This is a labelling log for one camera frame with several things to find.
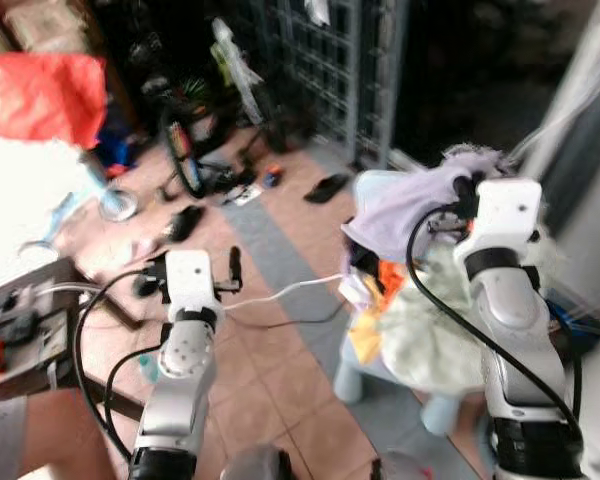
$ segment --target red plastic bag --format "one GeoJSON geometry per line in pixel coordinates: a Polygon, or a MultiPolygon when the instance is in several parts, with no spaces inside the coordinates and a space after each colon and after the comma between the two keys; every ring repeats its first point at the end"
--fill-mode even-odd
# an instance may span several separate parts
{"type": "Polygon", "coordinates": [[[0,54],[0,136],[91,149],[106,115],[104,61],[81,54],[0,54]]]}

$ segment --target black shoe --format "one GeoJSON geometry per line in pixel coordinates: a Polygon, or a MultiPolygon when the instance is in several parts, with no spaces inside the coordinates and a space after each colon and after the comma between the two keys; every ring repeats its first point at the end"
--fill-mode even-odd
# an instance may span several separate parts
{"type": "Polygon", "coordinates": [[[327,203],[338,193],[349,181],[349,176],[337,173],[320,180],[309,193],[304,196],[307,202],[327,203]]]}
{"type": "Polygon", "coordinates": [[[167,241],[169,243],[180,243],[189,238],[203,213],[203,207],[194,205],[189,205],[184,210],[176,213],[163,231],[167,241]]]}

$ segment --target gray shorts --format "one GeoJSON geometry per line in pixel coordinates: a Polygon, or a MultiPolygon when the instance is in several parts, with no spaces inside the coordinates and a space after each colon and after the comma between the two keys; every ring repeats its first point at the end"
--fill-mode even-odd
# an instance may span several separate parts
{"type": "Polygon", "coordinates": [[[0,480],[18,478],[24,454],[27,398],[0,402],[0,480]]]}

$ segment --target small toy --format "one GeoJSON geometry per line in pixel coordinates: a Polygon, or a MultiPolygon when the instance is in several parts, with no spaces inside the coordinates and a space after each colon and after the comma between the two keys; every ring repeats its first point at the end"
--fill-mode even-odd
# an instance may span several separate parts
{"type": "Polygon", "coordinates": [[[265,170],[263,184],[267,188],[277,187],[282,180],[282,167],[280,165],[269,165],[265,170]]]}

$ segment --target green object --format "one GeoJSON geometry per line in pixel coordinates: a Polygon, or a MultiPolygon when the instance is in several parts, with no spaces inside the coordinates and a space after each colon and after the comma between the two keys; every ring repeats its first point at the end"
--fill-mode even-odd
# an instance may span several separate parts
{"type": "Polygon", "coordinates": [[[204,104],[209,99],[207,84],[201,78],[189,78],[182,84],[182,91],[195,103],[204,104]]]}
{"type": "Polygon", "coordinates": [[[156,358],[150,354],[143,354],[138,357],[138,365],[144,378],[149,383],[155,384],[158,381],[158,362],[156,358]]]}
{"type": "Polygon", "coordinates": [[[211,45],[211,55],[213,55],[213,58],[218,64],[218,70],[220,70],[220,74],[224,80],[225,88],[229,88],[231,85],[233,85],[233,79],[231,78],[231,72],[229,71],[229,66],[227,65],[227,59],[222,54],[220,45],[217,43],[211,45]]]}

